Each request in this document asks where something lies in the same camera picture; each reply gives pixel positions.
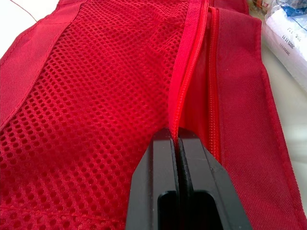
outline red zipper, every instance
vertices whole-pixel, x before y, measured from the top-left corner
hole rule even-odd
[[[200,15],[200,22],[199,22],[199,28],[196,33],[195,41],[193,44],[192,52],[189,58],[189,62],[187,65],[187,70],[182,82],[182,85],[180,87],[179,96],[177,100],[177,106],[173,121],[173,128],[171,129],[171,134],[174,140],[175,146],[177,146],[178,143],[178,129],[179,129],[179,121],[182,114],[183,106],[184,106],[184,100],[188,91],[189,83],[191,81],[192,74],[194,72],[200,50],[201,45],[203,42],[205,29],[206,29],[206,23],[207,23],[207,16],[208,16],[208,7],[209,7],[209,1],[205,1],[203,8],[201,10]]]
[[[208,54],[208,99],[209,99],[209,152],[220,162],[220,131],[219,131],[219,110],[216,78],[216,51],[219,14],[214,7],[209,9],[212,13],[210,26],[209,54]]]

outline red mesh fabric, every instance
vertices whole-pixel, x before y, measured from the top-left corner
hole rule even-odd
[[[3,229],[124,228],[133,170],[167,126],[188,2],[98,2],[0,133]]]

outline zipper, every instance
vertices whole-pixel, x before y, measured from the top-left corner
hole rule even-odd
[[[184,76],[184,79],[183,79],[183,82],[182,82],[182,85],[179,91],[174,121],[172,125],[173,128],[171,129],[171,135],[174,140],[175,148],[178,146],[178,129],[179,129],[180,117],[181,117],[183,106],[184,106],[184,100],[185,100],[185,97],[188,91],[188,87],[191,81],[192,74],[194,72],[194,69],[195,69],[199,54],[200,54],[201,45],[202,45],[203,38],[205,35],[208,8],[209,8],[209,1],[206,0],[201,10],[199,28],[196,33],[192,52],[191,52],[191,55],[188,61],[188,65],[187,65],[187,70],[186,70],[186,73],[185,73],[185,76]]]
[[[210,39],[208,51],[208,107],[209,107],[209,152],[220,162],[220,130],[219,130],[219,110],[217,94],[217,77],[216,77],[216,51],[218,35],[218,10],[210,7],[212,13],[210,26]]]
[[[193,43],[192,52],[188,61],[187,69],[183,82],[179,90],[179,96],[177,100],[177,106],[175,116],[172,124],[171,134],[174,140],[175,148],[178,145],[178,128],[183,112],[185,98],[191,82],[192,75],[194,73],[197,61],[200,56],[201,47],[205,45],[206,51],[206,63],[205,66],[206,76],[204,81],[207,81],[207,100],[208,100],[208,117],[203,118],[207,120],[207,127],[201,127],[206,129],[206,135],[203,139],[209,152],[220,162],[221,161],[221,147],[220,147],[220,130],[219,130],[219,108],[218,108],[218,93],[217,93],[217,76],[216,76],[216,53],[217,53],[217,36],[218,36],[218,22],[219,12],[218,9],[212,7],[213,0],[206,0],[201,10],[199,27],[196,33],[195,41]],[[205,39],[205,30],[208,18],[208,12],[211,13],[210,29],[206,34],[207,40]]]

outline white package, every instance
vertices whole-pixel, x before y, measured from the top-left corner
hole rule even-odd
[[[280,6],[266,15],[262,35],[269,48],[307,91],[307,14],[287,17]]]

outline red bag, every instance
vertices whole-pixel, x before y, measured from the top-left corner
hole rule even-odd
[[[245,0],[60,0],[0,61],[0,227],[124,229],[153,133],[194,131],[254,229],[307,229]]]

